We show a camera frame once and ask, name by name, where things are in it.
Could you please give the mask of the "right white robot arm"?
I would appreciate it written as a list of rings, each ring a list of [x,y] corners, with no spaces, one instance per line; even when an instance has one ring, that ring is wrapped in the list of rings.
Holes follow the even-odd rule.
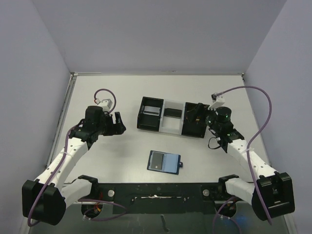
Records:
[[[250,148],[244,136],[231,122],[228,107],[212,109],[198,103],[186,114],[191,123],[208,127],[220,148],[231,155],[252,176],[252,183],[232,175],[221,177],[224,191],[249,203],[260,220],[286,215],[295,211],[293,183],[288,173],[280,173],[263,161]]]

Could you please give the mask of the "black white card tray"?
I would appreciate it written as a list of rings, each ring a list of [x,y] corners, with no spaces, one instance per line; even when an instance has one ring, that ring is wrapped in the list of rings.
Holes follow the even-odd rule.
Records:
[[[137,128],[165,134],[204,138],[207,125],[192,122],[197,103],[143,97],[137,116]],[[160,108],[159,116],[145,115],[144,106]]]

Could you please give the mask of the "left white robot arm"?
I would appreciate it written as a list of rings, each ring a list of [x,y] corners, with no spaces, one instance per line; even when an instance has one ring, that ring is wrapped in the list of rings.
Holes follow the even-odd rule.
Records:
[[[121,135],[125,131],[120,112],[112,115],[102,107],[88,106],[85,117],[67,132],[64,147],[53,162],[35,180],[23,184],[22,213],[28,226],[39,222],[57,225],[73,203],[99,198],[97,178],[81,175],[68,186],[64,183],[100,136]]]

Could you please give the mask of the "blue leather card holder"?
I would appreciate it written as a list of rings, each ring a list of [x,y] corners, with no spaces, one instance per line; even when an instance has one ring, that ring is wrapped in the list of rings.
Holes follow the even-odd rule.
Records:
[[[150,151],[148,164],[147,164],[147,170],[160,172],[160,173],[173,174],[173,175],[179,174],[179,170],[181,168],[183,168],[183,162],[181,161],[181,155],[166,153],[166,152],[160,152],[160,153],[164,154],[162,169],[156,170],[156,169],[151,169],[151,167],[150,167],[150,162],[151,162],[151,157],[152,157],[153,152],[160,152],[160,151]]]

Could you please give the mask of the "grey card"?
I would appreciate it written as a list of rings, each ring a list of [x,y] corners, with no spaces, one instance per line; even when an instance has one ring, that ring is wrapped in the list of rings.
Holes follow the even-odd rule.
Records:
[[[150,162],[151,169],[161,170],[164,154],[160,152],[153,152]]]

